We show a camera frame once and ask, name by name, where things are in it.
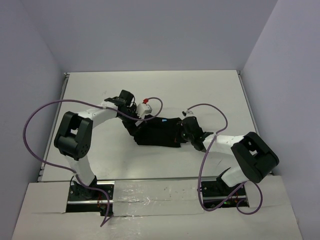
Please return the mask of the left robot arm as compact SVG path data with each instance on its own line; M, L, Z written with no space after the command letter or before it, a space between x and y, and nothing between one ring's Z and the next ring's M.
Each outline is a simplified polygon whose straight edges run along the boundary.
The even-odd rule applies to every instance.
M66 157L70 168L75 171L74 185L86 199L93 199L98 193L97 177L88 160L93 130L115 118L125 123L135 123L133 119L138 118L137 105L131 92L122 90L119 96L106 98L87 110L67 111L58 127L54 146Z

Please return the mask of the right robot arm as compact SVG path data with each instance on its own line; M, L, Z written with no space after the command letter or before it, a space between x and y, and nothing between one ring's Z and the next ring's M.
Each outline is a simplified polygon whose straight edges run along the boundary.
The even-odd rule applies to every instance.
M210 152L232 155L237 166L224 170L215 180L214 191L227 196L240 183L260 183L279 163L274 151L256 132L246 135L218 135L205 132L191 111L182 113L182 138L207 156Z

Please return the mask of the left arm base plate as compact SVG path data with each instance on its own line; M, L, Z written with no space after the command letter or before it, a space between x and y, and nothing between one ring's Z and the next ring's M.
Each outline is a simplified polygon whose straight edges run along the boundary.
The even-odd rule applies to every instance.
M107 196L98 190L91 190L79 184L69 187L66 212L67 213L99 213L101 217L113 214L114 184L98 184L97 187L105 191L109 197L109 211Z

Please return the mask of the black t shirt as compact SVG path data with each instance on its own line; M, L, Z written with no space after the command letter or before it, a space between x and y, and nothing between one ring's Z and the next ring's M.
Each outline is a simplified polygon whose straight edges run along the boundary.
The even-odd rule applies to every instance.
M155 117L142 122L133 133L134 141L140 146L180 148L187 143L182 137L182 119Z

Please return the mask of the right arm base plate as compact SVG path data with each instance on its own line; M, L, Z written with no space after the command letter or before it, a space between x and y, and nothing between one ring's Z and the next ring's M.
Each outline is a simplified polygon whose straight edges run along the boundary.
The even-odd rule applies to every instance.
M213 209L218 204L220 204L238 185L234 187L224 187L220 188L219 183L216 180L205 180L201 182L201 194L203 205L207 209ZM228 200L223 202L221 208L235 208L236 205L242 201L239 206L247 207L247 195L245 188L242 186L237 190Z

